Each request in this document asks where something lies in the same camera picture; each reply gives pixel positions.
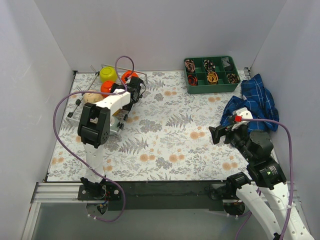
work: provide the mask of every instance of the floral tablecloth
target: floral tablecloth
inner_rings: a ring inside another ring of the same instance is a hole
[[[182,71],[146,72],[148,84],[143,98],[136,103],[121,132],[122,141],[110,136],[104,145],[104,171],[115,181],[150,180],[224,180],[246,172],[241,154],[222,141],[213,145],[209,126],[218,126],[222,112],[234,92],[187,93]],[[240,78],[245,79],[243,71]],[[93,74],[77,74],[71,91],[86,90]],[[95,81],[92,88],[100,89]],[[68,100],[64,118],[75,107],[76,95]],[[80,117],[81,107],[74,114]],[[84,146],[77,127],[63,119],[59,136],[81,158]],[[86,167],[58,142],[47,173],[48,182],[79,182]]]

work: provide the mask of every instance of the gray floor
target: gray floor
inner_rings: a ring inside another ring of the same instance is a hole
[[[108,218],[118,212],[107,212]],[[217,216],[202,209],[126,210],[114,223],[87,217],[84,203],[42,203],[33,240],[233,240],[245,219]],[[252,216],[238,240],[266,240]]]

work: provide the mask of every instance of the blue cloth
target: blue cloth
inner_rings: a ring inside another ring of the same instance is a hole
[[[233,96],[225,106],[220,124],[228,126],[228,117],[233,111],[240,108],[247,108],[254,119],[271,119],[279,121],[279,113],[275,108],[275,101],[272,94],[264,87],[260,74],[255,75],[250,80],[243,80],[241,83],[242,98]],[[270,122],[249,122],[248,132],[260,129],[276,131],[278,125]]]

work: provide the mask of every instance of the yellow bowl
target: yellow bowl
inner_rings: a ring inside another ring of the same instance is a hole
[[[102,83],[106,81],[115,82],[117,80],[116,70],[111,66],[106,66],[100,71],[100,80]]]

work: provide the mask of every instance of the white wall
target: white wall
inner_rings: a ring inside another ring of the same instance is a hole
[[[33,0],[0,0],[0,55],[0,239],[17,240],[46,175],[52,115],[72,71]]]
[[[280,121],[292,134],[294,181],[315,239],[320,239],[319,10],[318,0],[287,0],[252,67],[272,92]],[[285,131],[280,127],[272,140],[289,177]]]
[[[250,67],[286,0],[35,0],[73,70],[131,56],[140,70],[230,55]]]

